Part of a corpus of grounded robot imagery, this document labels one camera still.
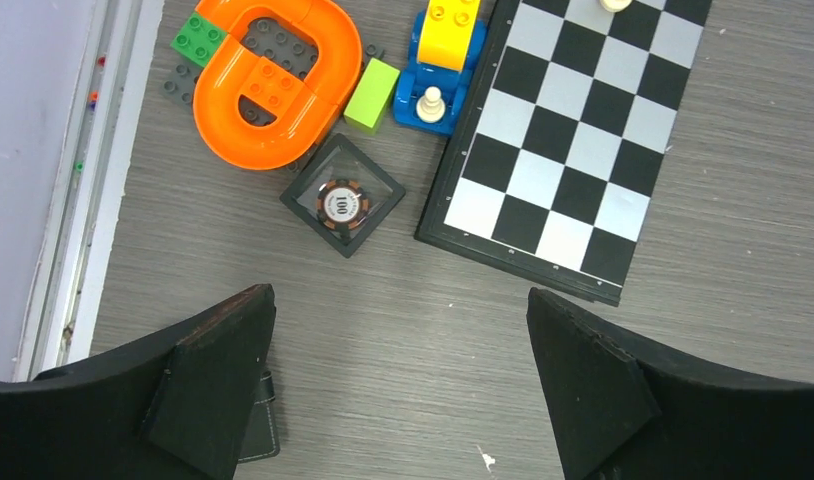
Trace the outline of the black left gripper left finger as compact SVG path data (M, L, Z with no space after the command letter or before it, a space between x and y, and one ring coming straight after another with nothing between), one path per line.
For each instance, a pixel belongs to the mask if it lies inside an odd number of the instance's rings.
M0 382L0 479L230 479L266 370L268 284L104 353Z

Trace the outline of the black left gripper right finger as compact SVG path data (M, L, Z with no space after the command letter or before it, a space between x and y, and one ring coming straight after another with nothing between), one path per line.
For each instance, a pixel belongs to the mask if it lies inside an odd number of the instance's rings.
M814 479L814 384L739 370L542 289L527 325L568 479Z

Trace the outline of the black leather card holder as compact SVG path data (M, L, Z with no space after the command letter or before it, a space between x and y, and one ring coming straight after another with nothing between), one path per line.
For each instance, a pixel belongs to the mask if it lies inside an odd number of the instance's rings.
M280 453L272 373L265 370L255 390L239 464L272 458Z

